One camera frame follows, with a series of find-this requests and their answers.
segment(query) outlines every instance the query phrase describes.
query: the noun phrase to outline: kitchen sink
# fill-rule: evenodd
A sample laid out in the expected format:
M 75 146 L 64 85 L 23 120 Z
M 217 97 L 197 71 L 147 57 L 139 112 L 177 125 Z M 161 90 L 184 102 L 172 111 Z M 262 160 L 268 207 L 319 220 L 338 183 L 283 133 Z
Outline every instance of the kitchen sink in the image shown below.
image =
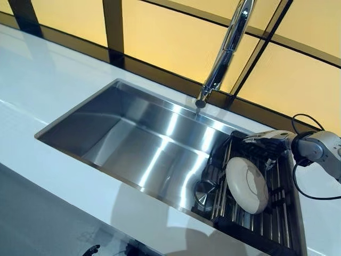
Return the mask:
M 291 153 L 268 170 L 268 157 L 244 151 L 247 132 L 118 79 L 36 138 L 269 255 L 306 255 Z M 261 214 L 245 212 L 225 182 L 236 156 L 265 177 L 270 200 Z
M 40 141 L 178 209 L 235 130 L 115 80 L 36 134 Z

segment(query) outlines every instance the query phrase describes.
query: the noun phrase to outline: white plate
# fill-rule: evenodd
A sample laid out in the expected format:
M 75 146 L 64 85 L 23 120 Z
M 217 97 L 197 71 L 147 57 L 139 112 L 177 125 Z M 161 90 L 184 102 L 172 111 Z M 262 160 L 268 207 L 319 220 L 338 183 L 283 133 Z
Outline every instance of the white plate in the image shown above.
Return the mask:
M 269 200 L 263 175 L 248 159 L 234 157 L 226 166 L 226 181 L 233 198 L 244 211 L 261 213 Z

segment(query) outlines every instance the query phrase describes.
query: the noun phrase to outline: faucet spout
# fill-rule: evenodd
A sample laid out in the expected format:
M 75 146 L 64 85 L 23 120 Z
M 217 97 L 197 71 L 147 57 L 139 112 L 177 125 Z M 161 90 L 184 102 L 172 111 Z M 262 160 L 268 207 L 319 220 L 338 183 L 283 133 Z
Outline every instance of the faucet spout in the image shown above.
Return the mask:
M 211 94 L 212 90 L 218 91 L 220 89 L 221 82 L 230 66 L 234 52 L 245 33 L 253 5 L 254 0 L 239 1 L 212 70 L 210 71 L 208 78 L 205 80 L 197 98 L 197 108 L 204 108 L 207 98 Z

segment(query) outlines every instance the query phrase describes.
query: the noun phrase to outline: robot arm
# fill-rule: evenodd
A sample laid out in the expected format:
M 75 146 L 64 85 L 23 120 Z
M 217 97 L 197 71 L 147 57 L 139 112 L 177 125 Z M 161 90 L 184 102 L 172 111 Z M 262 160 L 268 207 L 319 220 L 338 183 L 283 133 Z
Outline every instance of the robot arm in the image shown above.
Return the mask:
M 291 149 L 295 160 L 303 166 L 316 162 L 341 183 L 341 138 L 328 131 L 294 134 L 289 131 L 268 131 L 247 136 L 245 143 L 254 143 L 276 154 Z
M 328 131 L 320 131 L 300 139 L 298 152 L 316 162 L 341 183 L 341 138 Z

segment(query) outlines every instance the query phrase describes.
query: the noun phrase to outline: yellow wall panel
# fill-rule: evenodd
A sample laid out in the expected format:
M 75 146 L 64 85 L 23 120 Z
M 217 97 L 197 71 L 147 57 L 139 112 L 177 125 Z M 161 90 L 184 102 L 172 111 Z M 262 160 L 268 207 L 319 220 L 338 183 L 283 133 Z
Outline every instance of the yellow wall panel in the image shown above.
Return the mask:
M 276 34 L 341 58 L 341 1 L 293 1 Z
M 0 12 L 5 12 L 13 15 L 12 8 L 8 0 L 0 0 Z
M 270 43 L 238 96 L 341 135 L 341 70 L 300 53 Z
M 108 46 L 99 0 L 32 0 L 40 24 Z
M 215 15 L 232 19 L 239 0 L 171 0 L 172 2 L 194 7 Z M 265 30 L 280 0 L 256 1 L 249 24 L 252 27 Z
M 137 0 L 123 1 L 125 53 L 203 83 L 226 28 Z M 245 35 L 221 89 L 229 92 L 258 42 Z

